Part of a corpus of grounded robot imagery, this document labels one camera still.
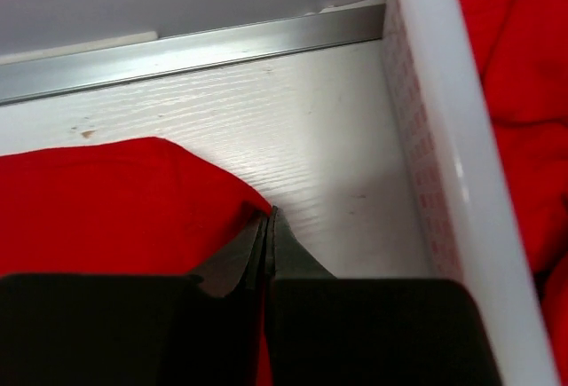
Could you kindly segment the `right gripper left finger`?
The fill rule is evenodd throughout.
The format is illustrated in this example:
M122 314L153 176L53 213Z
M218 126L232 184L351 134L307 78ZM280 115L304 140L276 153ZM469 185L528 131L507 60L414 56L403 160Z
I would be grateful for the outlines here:
M184 275L3 277L2 384L254 384L266 222Z

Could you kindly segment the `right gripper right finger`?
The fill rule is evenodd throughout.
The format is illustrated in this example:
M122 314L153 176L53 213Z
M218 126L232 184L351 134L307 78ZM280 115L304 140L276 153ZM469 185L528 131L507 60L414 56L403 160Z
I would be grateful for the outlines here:
M265 334L277 385L498 385L477 306L446 279L341 279L280 209L266 230Z

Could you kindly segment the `red t shirt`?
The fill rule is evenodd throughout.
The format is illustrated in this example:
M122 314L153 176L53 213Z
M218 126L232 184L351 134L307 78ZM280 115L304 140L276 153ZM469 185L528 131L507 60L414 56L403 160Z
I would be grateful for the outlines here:
M270 203L162 138L1 160L1 280L13 274L184 275ZM259 335L256 381L266 384Z

